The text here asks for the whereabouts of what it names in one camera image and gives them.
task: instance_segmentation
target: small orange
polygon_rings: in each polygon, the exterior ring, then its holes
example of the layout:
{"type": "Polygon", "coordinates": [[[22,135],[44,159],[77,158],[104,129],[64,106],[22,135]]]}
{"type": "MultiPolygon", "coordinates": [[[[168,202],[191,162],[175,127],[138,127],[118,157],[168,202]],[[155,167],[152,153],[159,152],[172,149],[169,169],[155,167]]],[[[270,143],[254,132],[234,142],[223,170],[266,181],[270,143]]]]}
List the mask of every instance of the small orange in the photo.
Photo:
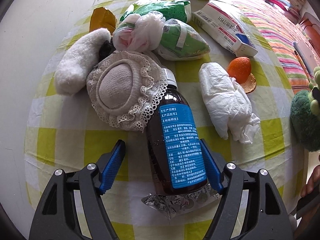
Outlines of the small orange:
{"type": "Polygon", "coordinates": [[[247,81],[251,73],[251,62],[247,57],[238,57],[230,62],[227,72],[234,77],[239,84],[247,81]]]}

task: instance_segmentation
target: white bottle cap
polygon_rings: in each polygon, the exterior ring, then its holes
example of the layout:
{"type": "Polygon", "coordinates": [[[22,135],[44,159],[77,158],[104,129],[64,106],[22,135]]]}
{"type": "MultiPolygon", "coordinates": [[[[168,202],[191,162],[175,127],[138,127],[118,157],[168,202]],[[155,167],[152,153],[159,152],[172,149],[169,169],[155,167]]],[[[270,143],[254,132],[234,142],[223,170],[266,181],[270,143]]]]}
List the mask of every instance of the white bottle cap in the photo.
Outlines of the white bottle cap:
{"type": "Polygon", "coordinates": [[[168,85],[174,85],[176,88],[178,88],[176,78],[174,77],[174,74],[172,73],[172,71],[167,68],[163,68],[163,70],[164,70],[164,74],[167,78],[168,85]]]}

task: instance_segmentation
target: white fuzzy sock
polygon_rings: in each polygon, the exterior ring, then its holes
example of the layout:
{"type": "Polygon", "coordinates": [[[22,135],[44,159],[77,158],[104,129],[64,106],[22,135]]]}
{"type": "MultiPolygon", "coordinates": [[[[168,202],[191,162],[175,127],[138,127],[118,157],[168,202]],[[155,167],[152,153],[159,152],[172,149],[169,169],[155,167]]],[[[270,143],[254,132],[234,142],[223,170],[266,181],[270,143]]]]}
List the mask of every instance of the white fuzzy sock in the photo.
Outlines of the white fuzzy sock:
{"type": "Polygon", "coordinates": [[[86,85],[86,78],[97,63],[99,49],[111,40],[108,29],[98,29],[81,37],[65,53],[54,74],[54,85],[58,94],[72,95],[86,85]]]}

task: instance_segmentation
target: plastic bag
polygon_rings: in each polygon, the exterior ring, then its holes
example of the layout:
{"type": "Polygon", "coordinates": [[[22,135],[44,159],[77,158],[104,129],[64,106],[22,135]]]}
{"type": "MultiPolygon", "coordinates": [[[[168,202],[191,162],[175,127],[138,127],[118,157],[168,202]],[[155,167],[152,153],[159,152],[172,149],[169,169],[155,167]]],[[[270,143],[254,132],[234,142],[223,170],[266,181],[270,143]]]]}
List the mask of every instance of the plastic bag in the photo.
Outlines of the plastic bag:
{"type": "Polygon", "coordinates": [[[129,15],[113,32],[113,46],[117,50],[144,52],[158,47],[165,18],[151,11],[146,15],[129,15]]]}
{"type": "Polygon", "coordinates": [[[194,60],[210,51],[207,42],[190,25],[177,19],[165,22],[155,52],[167,60],[194,60]]]}
{"type": "Polygon", "coordinates": [[[221,198],[221,195],[208,183],[193,193],[173,196],[153,195],[150,193],[142,198],[141,201],[170,220],[177,215],[186,214],[204,207],[219,198],[221,198]]]}
{"type": "Polygon", "coordinates": [[[165,22],[162,13],[129,15],[113,33],[117,50],[155,50],[167,60],[193,60],[210,51],[205,40],[188,24],[177,19],[165,22]]]}
{"type": "Polygon", "coordinates": [[[252,105],[244,89],[230,78],[218,63],[202,64],[199,81],[204,104],[210,119],[223,139],[228,139],[228,128],[233,140],[252,144],[259,131],[260,119],[252,112],[252,105]]]}
{"type": "Polygon", "coordinates": [[[189,22],[191,20],[191,6],[190,1],[186,0],[165,0],[159,2],[153,2],[148,4],[132,4],[128,7],[125,13],[120,18],[120,22],[132,14],[137,13],[140,15],[148,14],[150,11],[158,11],[163,14],[167,19],[178,19],[182,22],[189,22]]]}

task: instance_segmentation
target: green package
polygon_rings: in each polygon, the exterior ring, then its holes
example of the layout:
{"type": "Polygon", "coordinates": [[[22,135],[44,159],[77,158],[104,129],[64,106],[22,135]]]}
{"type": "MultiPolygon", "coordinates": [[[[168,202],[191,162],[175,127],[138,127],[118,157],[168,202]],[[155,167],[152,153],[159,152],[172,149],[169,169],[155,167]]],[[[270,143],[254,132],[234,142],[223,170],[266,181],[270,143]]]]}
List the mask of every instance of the green package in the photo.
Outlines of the green package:
{"type": "Polygon", "coordinates": [[[191,20],[190,1],[186,0],[165,0],[143,5],[136,3],[130,5],[120,18],[120,22],[132,13],[138,13],[141,16],[148,14],[150,11],[158,11],[163,14],[166,20],[178,19],[184,23],[191,20]]]}
{"type": "Polygon", "coordinates": [[[176,19],[165,22],[156,52],[167,60],[201,58],[210,51],[207,42],[190,25],[176,19]]]}

